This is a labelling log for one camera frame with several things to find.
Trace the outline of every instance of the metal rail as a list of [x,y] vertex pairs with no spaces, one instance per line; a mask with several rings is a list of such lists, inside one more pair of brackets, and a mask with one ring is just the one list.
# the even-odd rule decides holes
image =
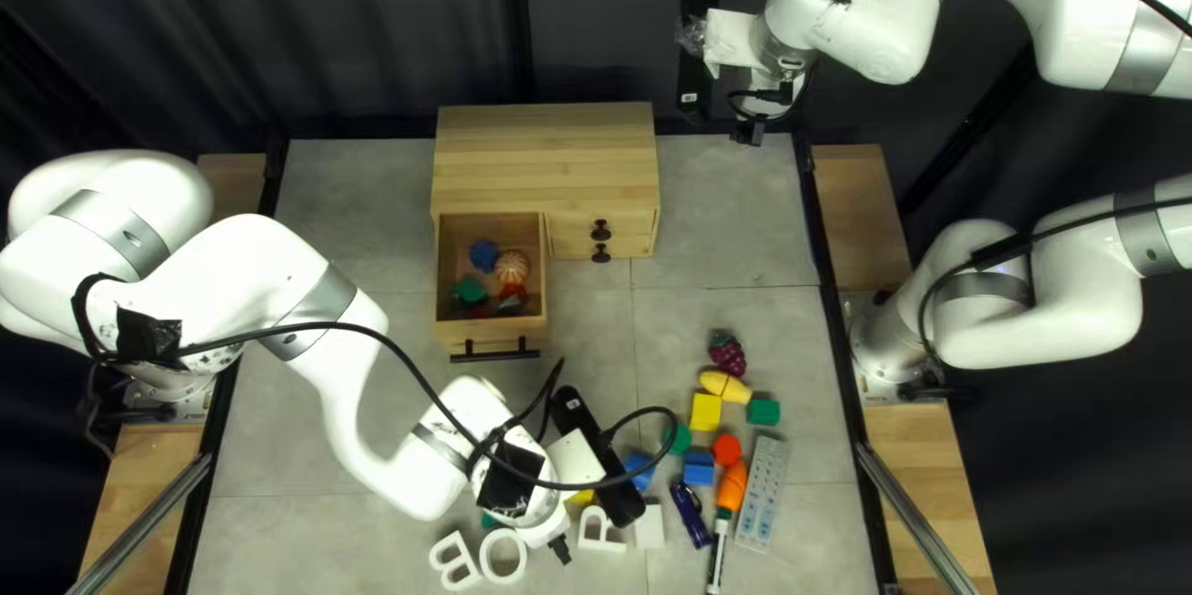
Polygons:
[[166,520],[169,512],[180,501],[194,490],[194,486],[203,482],[211,473],[211,454],[198,455],[186,469],[181,471],[174,481],[166,486],[166,490],[149,504],[149,508],[141,513],[132,521],[124,534],[118,537],[107,551],[95,560],[79,581],[67,590],[67,595],[91,595],[99,593],[112,577],[120,571],[124,562],[128,560],[137,547],[153,534],[153,531]]
[[931,523],[923,516],[919,508],[914,506],[906,490],[902,490],[894,475],[886,469],[886,464],[877,457],[877,453],[874,453],[873,447],[858,441],[853,445],[853,448],[857,452],[857,461],[861,464],[861,469],[869,475],[874,485],[882,491],[886,500],[898,512],[899,517],[902,519],[902,523],[906,525],[907,532],[911,533],[911,538],[919,545],[919,551],[923,551],[924,557],[927,558],[927,563],[936,570],[939,581],[955,595],[981,595],[981,591],[976,589],[976,584],[973,583],[964,568],[961,566],[956,556],[952,556],[952,552],[948,550],[948,546],[939,539],[936,531],[931,528]]

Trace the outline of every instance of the gray tile floor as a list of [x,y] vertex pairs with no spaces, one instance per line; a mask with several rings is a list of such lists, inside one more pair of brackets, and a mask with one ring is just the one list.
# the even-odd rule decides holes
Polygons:
[[[782,402],[777,432],[791,444],[791,466],[772,552],[731,547],[726,591],[874,593],[790,143],[774,136],[760,150],[746,150],[721,137],[672,137],[658,140],[658,154],[656,256],[606,266],[554,262],[551,346],[538,361],[458,367],[434,343],[430,141],[296,142],[278,219],[374,297],[389,314],[389,334],[433,384],[485,376],[515,407],[566,355],[564,382],[606,424],[645,404],[666,404],[685,417],[695,373],[707,364],[708,330],[734,330],[749,358],[746,380]],[[378,453],[392,453],[427,404],[401,364],[383,355],[361,401],[359,429]],[[644,420],[623,430],[619,447],[654,448],[660,424]],[[726,405],[721,426],[749,448],[744,408]],[[547,441],[555,436],[552,428]],[[629,532],[623,556],[582,552],[573,527],[567,568],[533,552],[521,584],[470,593],[702,593],[707,551],[690,547],[665,491],[677,472],[677,459],[668,458],[648,491],[663,498],[665,548],[635,550]],[[701,494],[710,509],[714,490]],[[442,593],[426,556],[453,529],[474,553],[483,532],[467,495],[430,523],[383,502],[333,457],[313,389],[250,347],[192,593]]]

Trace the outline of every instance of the dark backdrop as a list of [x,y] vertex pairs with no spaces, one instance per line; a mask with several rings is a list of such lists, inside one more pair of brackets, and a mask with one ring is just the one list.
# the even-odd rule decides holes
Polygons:
[[[765,0],[721,0],[760,10]],[[672,106],[677,0],[0,0],[0,197],[44,160],[108,145],[259,150],[294,137],[409,136],[440,105],[651,99]],[[1004,0],[945,0],[926,68],[873,85],[824,62],[806,103],[818,142],[886,147],[905,196],[1029,42]],[[1054,206],[1192,169],[1179,101],[1064,91],[1022,95],[921,206],[923,252],[948,222],[1029,225]],[[715,117],[730,120],[722,103]],[[1026,191],[1026,197],[1018,193]],[[968,374],[956,408],[1004,594],[1187,590],[1192,421],[1175,343],[1184,277],[1153,281],[1138,339],[1095,360]],[[5,335],[0,584],[63,590],[77,570],[101,459],[73,416],[82,360]]]

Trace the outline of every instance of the drawer handle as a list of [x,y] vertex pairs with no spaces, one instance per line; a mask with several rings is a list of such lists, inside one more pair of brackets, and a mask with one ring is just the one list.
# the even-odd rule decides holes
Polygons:
[[597,265],[603,265],[604,262],[608,262],[609,260],[613,259],[611,255],[604,252],[604,248],[607,247],[603,243],[596,244],[596,252],[592,253],[592,262],[596,262]]
[[472,340],[464,340],[464,353],[452,354],[451,361],[454,364],[460,362],[483,362],[492,360],[521,360],[523,358],[538,358],[542,354],[541,351],[530,351],[526,348],[526,337],[517,337],[517,351],[498,351],[496,353],[473,353]]
[[608,221],[596,221],[596,229],[592,230],[592,241],[608,241],[613,237],[613,233],[604,229]]

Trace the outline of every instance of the green block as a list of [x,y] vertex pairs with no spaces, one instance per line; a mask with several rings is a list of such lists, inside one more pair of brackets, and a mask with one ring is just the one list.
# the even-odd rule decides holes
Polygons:
[[745,421],[751,426],[776,426],[782,419],[782,409],[774,399],[750,399],[745,407]]
[[474,277],[464,277],[464,280],[455,284],[455,297],[468,306],[476,306],[489,297],[489,292]]
[[[659,446],[666,444],[666,440],[670,439],[670,432],[671,428],[668,427],[666,432],[663,433],[663,440],[659,444]],[[691,430],[688,429],[688,427],[684,426],[683,423],[678,423],[678,435],[675,438],[675,444],[671,444],[671,448],[670,451],[668,451],[668,453],[670,453],[671,455],[682,455],[683,453],[687,453],[687,450],[690,447],[691,447]]]

